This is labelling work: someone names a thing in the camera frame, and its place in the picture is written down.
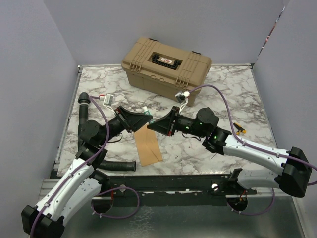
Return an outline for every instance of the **tan toolbox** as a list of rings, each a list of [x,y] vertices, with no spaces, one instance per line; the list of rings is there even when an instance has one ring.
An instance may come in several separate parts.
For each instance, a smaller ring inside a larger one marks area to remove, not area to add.
[[[176,93],[204,83],[211,59],[141,37],[124,57],[121,66],[132,86],[177,101]],[[191,94],[188,106],[194,104],[199,93],[200,89]]]

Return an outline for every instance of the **marble countertop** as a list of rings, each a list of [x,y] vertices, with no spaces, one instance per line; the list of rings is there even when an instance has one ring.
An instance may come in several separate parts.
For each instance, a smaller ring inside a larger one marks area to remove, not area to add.
[[[267,146],[276,146],[260,101],[260,97],[249,66],[213,66],[205,83],[218,87],[225,95],[231,109],[233,121],[241,124],[247,133],[242,137]],[[64,141],[58,168],[58,176],[68,169],[77,152],[77,128],[79,104],[78,96],[87,92],[91,96],[114,94],[113,108],[124,108],[142,113],[147,106],[154,119],[166,115],[177,102],[154,93],[132,87],[121,66],[83,68],[76,100],[71,113],[67,135]],[[210,107],[220,118],[218,126],[230,130],[227,111],[218,93],[211,88],[203,88],[193,107],[186,107],[182,114],[194,117],[203,107]],[[113,113],[103,108],[108,119]],[[89,105],[89,119],[104,124],[102,116],[93,104]],[[261,166],[232,156],[212,154],[195,139],[186,139],[181,133],[173,137],[156,133],[163,161],[142,167],[140,165],[133,134],[123,132],[123,139],[106,146],[105,157],[113,161],[137,161],[136,172],[109,172],[108,175],[186,175],[186,174],[223,174],[236,168],[260,169]]]

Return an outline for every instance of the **toolbox label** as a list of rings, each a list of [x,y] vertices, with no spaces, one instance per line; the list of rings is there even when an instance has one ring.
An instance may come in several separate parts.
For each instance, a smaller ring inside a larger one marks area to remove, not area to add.
[[[162,61],[162,62],[165,62],[165,63],[173,63],[173,61],[172,60],[170,60],[170,59],[166,59],[166,58],[160,58],[160,60]]]

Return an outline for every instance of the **white wall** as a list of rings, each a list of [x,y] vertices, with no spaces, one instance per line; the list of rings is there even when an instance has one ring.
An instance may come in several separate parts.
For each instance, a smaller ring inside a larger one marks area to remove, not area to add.
[[[0,237],[26,237],[21,211],[53,168],[77,64],[42,0],[0,1]]]
[[[138,37],[255,63],[283,0],[45,0],[79,64],[120,63]]]
[[[280,148],[297,146],[317,165],[317,1],[290,0],[254,67]],[[311,181],[317,179],[313,171]],[[317,187],[304,203],[317,237]]]

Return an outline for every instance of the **manila envelope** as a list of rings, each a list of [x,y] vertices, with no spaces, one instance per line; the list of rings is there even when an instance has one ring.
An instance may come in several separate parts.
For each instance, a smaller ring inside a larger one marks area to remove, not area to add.
[[[155,132],[143,126],[134,133],[141,166],[150,165],[163,160]]]

